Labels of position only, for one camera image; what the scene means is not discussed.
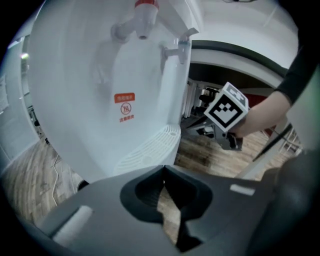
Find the white faucet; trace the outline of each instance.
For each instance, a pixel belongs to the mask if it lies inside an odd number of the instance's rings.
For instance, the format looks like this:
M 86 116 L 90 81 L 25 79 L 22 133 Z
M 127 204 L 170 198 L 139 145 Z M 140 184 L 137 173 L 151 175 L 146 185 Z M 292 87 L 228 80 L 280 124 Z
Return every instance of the white faucet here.
M 159 11 L 157 0 L 149 2 L 145 3 L 143 0 L 138 0 L 134 7 L 134 17 L 125 23 L 117 23 L 112 26 L 111 37 L 113 40 L 125 44 L 134 31 L 141 40 L 149 37 Z
M 190 48 L 190 36 L 198 34 L 199 31 L 194 27 L 190 28 L 187 32 L 182 34 L 179 38 L 177 49 L 168 49 L 167 47 L 162 49 L 162 54 L 165 59 L 169 56 L 178 56 L 180 63 L 184 64 L 188 58 L 189 48 Z

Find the white label strip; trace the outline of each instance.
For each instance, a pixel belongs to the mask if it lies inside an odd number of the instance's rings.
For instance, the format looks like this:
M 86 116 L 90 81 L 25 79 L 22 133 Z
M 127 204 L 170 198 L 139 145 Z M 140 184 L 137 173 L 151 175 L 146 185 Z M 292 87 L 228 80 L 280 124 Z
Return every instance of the white label strip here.
M 246 196 L 253 196 L 256 190 L 254 188 L 240 186 L 237 184 L 232 184 L 230 186 L 230 190 L 233 192 L 237 192 Z

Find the black sleeve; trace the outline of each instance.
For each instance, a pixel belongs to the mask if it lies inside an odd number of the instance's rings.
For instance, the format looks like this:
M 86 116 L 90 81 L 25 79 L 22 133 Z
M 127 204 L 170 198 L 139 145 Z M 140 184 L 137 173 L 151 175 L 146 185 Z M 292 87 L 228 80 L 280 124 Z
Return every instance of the black sleeve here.
M 320 15 L 312 4 L 280 0 L 279 3 L 293 18 L 298 27 L 299 50 L 284 80 L 276 91 L 288 96 L 294 104 L 308 85 L 319 62 L 318 19 Z
M 303 45 L 282 83 L 275 89 L 287 95 L 292 105 L 299 98 L 316 69 L 317 60 L 314 54 L 312 47 Z

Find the black and white marker cube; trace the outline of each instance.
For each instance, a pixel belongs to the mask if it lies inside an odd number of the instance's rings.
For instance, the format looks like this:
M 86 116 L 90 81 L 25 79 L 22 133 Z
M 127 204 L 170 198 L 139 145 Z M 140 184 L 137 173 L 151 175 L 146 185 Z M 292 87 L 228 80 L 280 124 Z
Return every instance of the black and white marker cube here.
M 226 133 L 243 119 L 248 111 L 247 97 L 227 82 L 204 114 Z

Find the white drip tray grate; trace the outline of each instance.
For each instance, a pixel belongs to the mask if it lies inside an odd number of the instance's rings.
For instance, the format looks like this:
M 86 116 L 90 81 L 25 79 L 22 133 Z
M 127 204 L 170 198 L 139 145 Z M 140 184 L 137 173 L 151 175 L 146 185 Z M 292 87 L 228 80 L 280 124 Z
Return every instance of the white drip tray grate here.
M 114 175 L 125 174 L 134 170 L 165 164 L 177 143 L 181 129 L 177 124 L 168 124 L 151 136 L 143 144 L 121 159 L 115 166 Z

